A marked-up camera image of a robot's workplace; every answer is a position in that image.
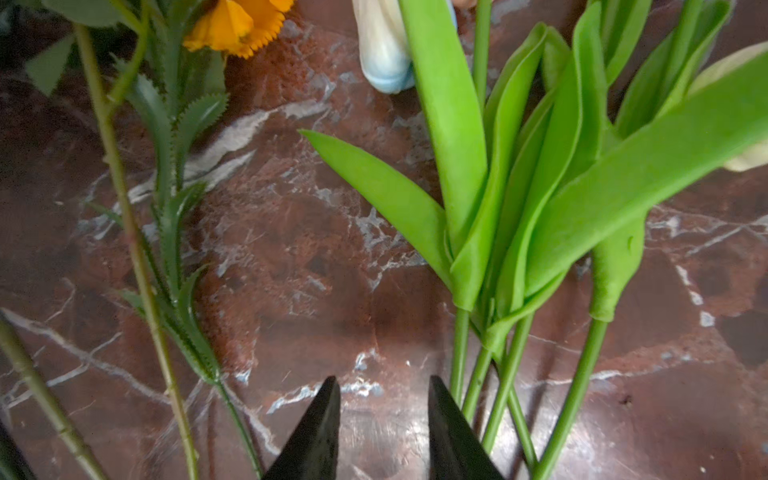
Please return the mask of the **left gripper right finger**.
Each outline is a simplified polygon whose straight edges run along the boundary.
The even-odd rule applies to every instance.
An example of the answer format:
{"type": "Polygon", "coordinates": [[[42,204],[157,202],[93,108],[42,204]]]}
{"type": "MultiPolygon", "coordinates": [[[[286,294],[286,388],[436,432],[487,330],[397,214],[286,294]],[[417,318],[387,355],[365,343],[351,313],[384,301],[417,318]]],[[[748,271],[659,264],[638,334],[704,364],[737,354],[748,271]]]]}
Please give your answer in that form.
{"type": "Polygon", "coordinates": [[[429,379],[428,426],[430,479],[503,480],[437,375],[429,379]]]}

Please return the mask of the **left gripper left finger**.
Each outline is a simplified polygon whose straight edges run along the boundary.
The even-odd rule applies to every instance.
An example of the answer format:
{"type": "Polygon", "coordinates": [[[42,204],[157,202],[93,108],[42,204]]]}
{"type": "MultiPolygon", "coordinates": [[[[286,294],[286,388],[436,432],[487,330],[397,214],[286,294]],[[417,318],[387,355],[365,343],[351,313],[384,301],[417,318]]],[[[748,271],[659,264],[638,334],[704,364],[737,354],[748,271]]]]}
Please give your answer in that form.
{"type": "Polygon", "coordinates": [[[340,413],[340,387],[329,376],[263,479],[335,479],[340,413]]]}

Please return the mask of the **tulip bunch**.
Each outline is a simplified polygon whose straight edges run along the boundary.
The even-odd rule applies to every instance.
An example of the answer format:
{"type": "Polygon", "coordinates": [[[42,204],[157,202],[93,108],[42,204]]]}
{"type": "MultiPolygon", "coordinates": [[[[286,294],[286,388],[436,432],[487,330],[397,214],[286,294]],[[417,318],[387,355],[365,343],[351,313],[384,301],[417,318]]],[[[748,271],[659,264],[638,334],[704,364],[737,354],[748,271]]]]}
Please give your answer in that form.
{"type": "Polygon", "coordinates": [[[586,396],[609,324],[641,263],[657,204],[711,171],[767,161],[767,46],[715,63],[728,1],[687,1],[633,77],[608,94],[643,33],[647,1],[589,1],[570,38],[536,24],[489,85],[492,5],[476,5],[466,56],[449,1],[357,1],[360,63],[383,93],[415,88],[442,197],[375,156],[315,131],[320,157],[416,249],[452,294],[444,383],[490,455],[510,414],[530,475],[548,478],[586,396]],[[514,384],[537,310],[592,259],[590,325],[546,448],[514,384]]]}

